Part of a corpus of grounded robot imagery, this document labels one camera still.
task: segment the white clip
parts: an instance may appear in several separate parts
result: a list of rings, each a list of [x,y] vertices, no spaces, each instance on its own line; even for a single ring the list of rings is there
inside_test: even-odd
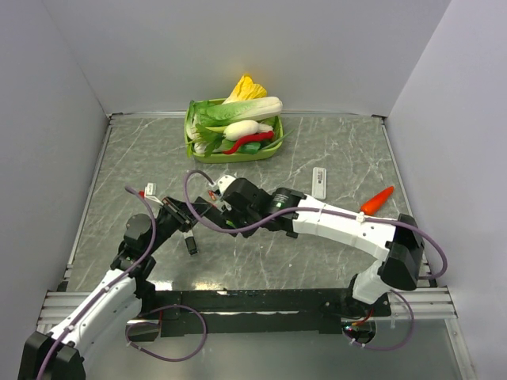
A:
[[[359,224],[363,223],[366,220],[363,211],[357,214],[356,220],[359,222]]]

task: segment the red chili pepper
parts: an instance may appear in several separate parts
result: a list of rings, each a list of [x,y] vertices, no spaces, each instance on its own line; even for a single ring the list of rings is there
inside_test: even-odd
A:
[[[223,151],[222,153],[223,154],[233,154],[236,150],[239,149],[239,147],[241,145],[245,145],[247,143],[251,143],[253,141],[262,141],[262,140],[268,140],[268,139],[272,139],[273,137],[275,137],[275,134],[273,133],[273,131],[269,131],[269,132],[262,132],[262,133],[257,133],[255,135],[248,135],[248,136],[244,136],[244,137],[241,137],[233,146],[232,148],[230,148],[229,150],[225,150]]]

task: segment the red wire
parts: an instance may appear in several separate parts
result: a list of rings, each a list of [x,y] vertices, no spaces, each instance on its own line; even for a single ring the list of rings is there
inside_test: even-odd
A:
[[[370,317],[373,315],[373,308],[370,310],[370,312],[368,313],[368,315],[366,316],[365,319],[363,319],[362,321],[358,321],[358,322],[354,322],[353,325],[354,326],[361,326],[361,325],[364,325],[364,323],[370,319]]]

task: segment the white radish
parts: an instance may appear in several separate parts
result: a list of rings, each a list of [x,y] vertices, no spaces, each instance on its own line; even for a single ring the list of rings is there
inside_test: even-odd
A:
[[[229,124],[223,131],[227,140],[238,141],[241,137],[253,135],[259,131],[259,123],[255,120],[243,120]]]
[[[268,124],[259,123],[259,133],[271,132],[273,127]]]

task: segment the white wall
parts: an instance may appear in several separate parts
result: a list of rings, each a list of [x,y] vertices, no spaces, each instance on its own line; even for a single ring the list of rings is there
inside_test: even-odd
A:
[[[106,118],[40,0],[0,12],[0,368],[17,378],[61,279]]]
[[[454,0],[387,119],[414,212],[448,254],[442,283],[479,378],[492,380],[507,377],[506,18],[505,1]]]
[[[186,109],[249,71],[286,109],[387,115],[449,0],[43,0],[106,112]]]

